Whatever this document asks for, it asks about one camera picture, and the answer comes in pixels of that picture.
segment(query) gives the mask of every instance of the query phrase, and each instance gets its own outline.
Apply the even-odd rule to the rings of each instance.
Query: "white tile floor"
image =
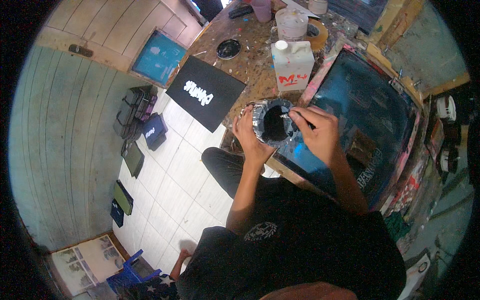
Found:
[[[156,151],[146,148],[143,136],[137,141],[145,155],[138,179],[122,163],[119,179],[134,199],[133,210],[121,228],[113,222],[113,231],[130,255],[143,249],[143,258],[168,274],[181,248],[195,250],[204,228],[225,226],[233,200],[201,162],[202,151],[220,145],[225,127],[209,132],[159,90],[154,112],[163,112],[167,140]],[[279,174],[265,166],[263,176]]]

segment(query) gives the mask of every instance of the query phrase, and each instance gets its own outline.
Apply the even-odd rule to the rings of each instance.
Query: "paint-stained table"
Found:
[[[300,5],[307,7],[305,0],[296,0]],[[260,23],[255,15],[248,14],[236,19],[229,19],[228,12],[236,7],[244,5],[240,0],[230,3],[208,25],[201,35],[190,46],[187,54],[179,64],[181,68],[190,55],[194,55],[206,63],[221,69],[234,78],[246,84],[245,89],[225,116],[223,124],[231,128],[232,120],[239,115],[240,110],[250,101],[276,98],[279,91],[276,85],[275,70],[273,68],[272,51],[270,44],[278,41],[275,18],[267,23]],[[272,8],[279,10],[285,7],[280,0],[273,0]],[[358,26],[344,17],[329,11],[322,16],[322,22],[328,30],[328,39],[322,51],[314,53],[316,66],[314,71],[323,61],[323,56],[330,51],[332,45],[340,36],[346,36],[352,40]],[[222,41],[234,38],[242,44],[240,54],[230,60],[221,60],[216,56],[216,48]],[[296,104],[303,91],[289,91],[281,94],[282,98]]]

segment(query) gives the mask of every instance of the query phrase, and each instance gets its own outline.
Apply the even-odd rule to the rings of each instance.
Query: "plastic cup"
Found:
[[[267,23],[272,19],[272,4],[270,0],[252,0],[251,5],[259,22]]]

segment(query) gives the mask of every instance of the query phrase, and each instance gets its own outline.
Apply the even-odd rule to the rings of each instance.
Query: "masking tape roll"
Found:
[[[319,21],[308,19],[307,41],[310,42],[313,52],[322,50],[328,38],[328,30]]]

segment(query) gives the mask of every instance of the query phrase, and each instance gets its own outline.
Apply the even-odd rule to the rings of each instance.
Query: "blue plastic stool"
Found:
[[[117,287],[128,288],[128,287],[131,287],[134,284],[150,280],[152,277],[158,276],[162,272],[162,270],[157,269],[152,274],[150,274],[149,276],[147,276],[145,278],[141,277],[140,275],[138,275],[137,272],[135,272],[135,270],[132,268],[132,263],[140,255],[142,255],[143,252],[144,251],[142,249],[140,249],[129,260],[127,260],[126,262],[123,263],[123,271],[122,272],[107,278],[108,285],[115,292],[115,294],[117,293]]]

